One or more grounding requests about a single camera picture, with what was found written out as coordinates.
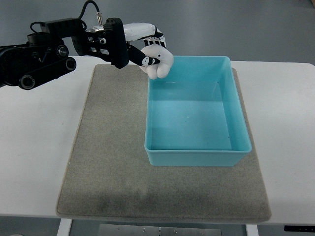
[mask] plush toy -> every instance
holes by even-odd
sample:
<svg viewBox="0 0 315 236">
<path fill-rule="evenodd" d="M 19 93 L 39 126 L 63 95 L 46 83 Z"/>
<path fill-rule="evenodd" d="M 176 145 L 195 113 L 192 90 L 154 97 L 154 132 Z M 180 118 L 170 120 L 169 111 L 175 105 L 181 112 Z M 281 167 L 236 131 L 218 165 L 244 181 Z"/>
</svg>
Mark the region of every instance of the plush toy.
<svg viewBox="0 0 315 236">
<path fill-rule="evenodd" d="M 150 79 L 165 78 L 173 65 L 173 55 L 166 48 L 156 44 L 146 46 L 141 51 L 151 58 L 159 59 L 160 63 L 144 65 L 140 68 L 149 75 Z"/>
</svg>

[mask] black cable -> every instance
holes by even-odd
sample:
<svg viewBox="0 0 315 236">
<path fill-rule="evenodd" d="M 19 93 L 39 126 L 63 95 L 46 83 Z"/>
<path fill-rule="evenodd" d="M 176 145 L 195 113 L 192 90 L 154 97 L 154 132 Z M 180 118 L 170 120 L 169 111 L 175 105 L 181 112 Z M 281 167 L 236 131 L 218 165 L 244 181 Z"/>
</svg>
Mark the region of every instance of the black cable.
<svg viewBox="0 0 315 236">
<path fill-rule="evenodd" d="M 80 16 L 79 16 L 79 19 L 82 19 L 83 15 L 84 15 L 84 12 L 85 12 L 85 9 L 87 8 L 87 5 L 88 5 L 89 3 L 92 3 L 92 4 L 95 6 L 97 12 L 99 12 L 99 8 L 98 8 L 97 4 L 95 3 L 95 1 L 93 1 L 93 0 L 87 0 L 87 1 L 85 2 L 85 4 L 83 5 L 83 8 L 82 8 L 81 14 L 80 14 Z"/>
<path fill-rule="evenodd" d="M 36 31 L 33 29 L 33 25 L 36 25 L 36 24 L 44 24 L 44 22 L 42 22 L 42 21 L 35 21 L 35 22 L 31 23 L 30 28 L 31 28 L 31 30 L 32 30 L 34 33 L 38 33 L 38 32 L 36 32 Z"/>
</svg>

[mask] table surface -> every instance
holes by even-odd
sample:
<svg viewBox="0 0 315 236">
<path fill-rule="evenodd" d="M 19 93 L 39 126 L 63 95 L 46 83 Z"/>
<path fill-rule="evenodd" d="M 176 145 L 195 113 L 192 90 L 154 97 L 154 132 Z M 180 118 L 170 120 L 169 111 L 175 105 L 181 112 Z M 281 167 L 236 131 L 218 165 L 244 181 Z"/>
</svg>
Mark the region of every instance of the table surface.
<svg viewBox="0 0 315 236">
<path fill-rule="evenodd" d="M 0 88 L 0 215 L 56 217 L 55 209 L 92 71 L 77 68 L 25 91 Z M 266 185 L 268 224 L 314 224 L 315 66 L 232 61 Z"/>
</svg>

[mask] robotic hand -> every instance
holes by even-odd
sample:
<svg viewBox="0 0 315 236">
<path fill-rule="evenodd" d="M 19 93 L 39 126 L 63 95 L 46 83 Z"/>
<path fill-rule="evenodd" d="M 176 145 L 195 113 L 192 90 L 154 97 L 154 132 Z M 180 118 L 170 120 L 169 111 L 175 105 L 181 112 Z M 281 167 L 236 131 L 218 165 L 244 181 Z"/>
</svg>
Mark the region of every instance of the robotic hand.
<svg viewBox="0 0 315 236">
<path fill-rule="evenodd" d="M 97 10 L 98 26 L 87 29 L 83 14 L 89 3 Z M 40 24 L 42 32 L 33 30 Z M 119 18 L 109 18 L 105 24 L 97 4 L 88 0 L 78 18 L 50 22 L 34 22 L 34 32 L 22 45 L 0 46 L 0 87 L 19 86 L 30 90 L 57 79 L 76 68 L 76 61 L 69 57 L 63 38 L 71 37 L 78 55 L 98 57 L 111 62 L 118 69 L 129 60 L 140 66 L 151 79 L 167 76 L 173 55 L 166 49 L 163 34 L 153 25 L 132 23 L 123 25 Z M 140 51 L 130 42 L 143 39 Z"/>
</svg>

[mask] blue plastic bin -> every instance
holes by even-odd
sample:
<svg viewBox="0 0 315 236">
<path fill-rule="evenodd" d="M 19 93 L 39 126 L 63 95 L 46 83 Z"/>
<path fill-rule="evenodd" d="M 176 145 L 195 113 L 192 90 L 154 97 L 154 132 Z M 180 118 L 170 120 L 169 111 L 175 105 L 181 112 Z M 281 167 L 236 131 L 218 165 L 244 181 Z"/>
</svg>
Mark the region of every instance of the blue plastic bin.
<svg viewBox="0 0 315 236">
<path fill-rule="evenodd" d="M 234 166 L 252 149 L 228 57 L 175 56 L 149 80 L 145 150 L 155 166 Z"/>
</svg>

